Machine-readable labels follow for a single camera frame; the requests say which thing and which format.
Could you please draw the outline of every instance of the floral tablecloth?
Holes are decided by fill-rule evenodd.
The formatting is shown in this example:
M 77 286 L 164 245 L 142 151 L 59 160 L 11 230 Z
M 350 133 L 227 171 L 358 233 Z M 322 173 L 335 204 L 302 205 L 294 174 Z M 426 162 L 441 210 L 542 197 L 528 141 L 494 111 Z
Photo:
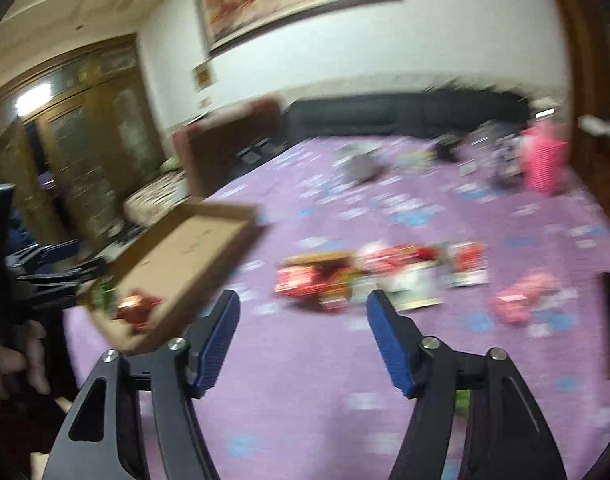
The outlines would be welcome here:
M 596 274 L 610 270 L 610 224 L 571 174 L 547 197 L 490 189 L 455 165 L 426 174 L 386 171 L 352 186 L 335 166 L 350 139 L 308 140 L 230 183 L 214 200 L 254 203 L 271 227 L 229 278 L 242 302 L 239 328 L 217 386 L 195 409 L 224 480 L 380 480 L 389 475 L 413 401 L 391 385 L 364 307 L 339 316 L 308 312 L 272 289 L 285 256 L 313 250 L 482 240 L 490 284 L 443 291 L 443 304 L 415 311 L 425 334 L 452 348 L 511 355 L 552 429 L 568 476 L 582 477 L 610 439 L 607 319 Z M 418 141 L 388 137 L 380 155 Z M 530 269 L 560 282 L 526 326 L 489 307 Z M 67 312 L 69 349 L 84 380 L 107 343 L 82 309 Z M 149 397 L 144 432 L 155 480 L 165 478 Z M 456 478 L 465 421 L 456 418 L 443 477 Z

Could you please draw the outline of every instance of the pink package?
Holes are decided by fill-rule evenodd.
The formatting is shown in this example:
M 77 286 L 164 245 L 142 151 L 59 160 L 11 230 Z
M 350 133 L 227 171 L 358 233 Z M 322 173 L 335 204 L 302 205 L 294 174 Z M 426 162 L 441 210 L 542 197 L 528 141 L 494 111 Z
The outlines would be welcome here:
M 556 279 L 547 272 L 530 272 L 507 290 L 496 295 L 494 310 L 508 323 L 524 323 L 530 319 L 530 309 L 548 290 L 558 288 Z
M 567 142 L 556 139 L 550 121 L 541 121 L 524 132 L 522 166 L 527 186 L 541 193 L 552 194 L 559 190 L 559 173 L 564 162 Z

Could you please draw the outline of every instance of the black leather couch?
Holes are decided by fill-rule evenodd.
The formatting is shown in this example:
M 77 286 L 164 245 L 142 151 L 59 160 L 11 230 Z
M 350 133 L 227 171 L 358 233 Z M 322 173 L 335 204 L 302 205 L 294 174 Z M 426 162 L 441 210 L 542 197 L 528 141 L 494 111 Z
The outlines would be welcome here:
M 297 100 L 285 111 L 290 144 L 310 137 L 403 135 L 434 139 L 465 135 L 487 120 L 522 130 L 528 100 L 513 92 L 441 88 Z

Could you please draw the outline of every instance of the brown chair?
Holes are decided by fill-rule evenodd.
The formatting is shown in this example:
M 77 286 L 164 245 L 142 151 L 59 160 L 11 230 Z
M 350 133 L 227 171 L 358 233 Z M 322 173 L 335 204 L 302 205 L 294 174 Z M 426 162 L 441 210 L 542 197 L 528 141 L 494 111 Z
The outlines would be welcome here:
M 281 107 L 271 97 L 221 108 L 176 130 L 172 143 L 185 168 L 190 194 L 207 197 L 225 186 L 237 153 L 280 134 Z

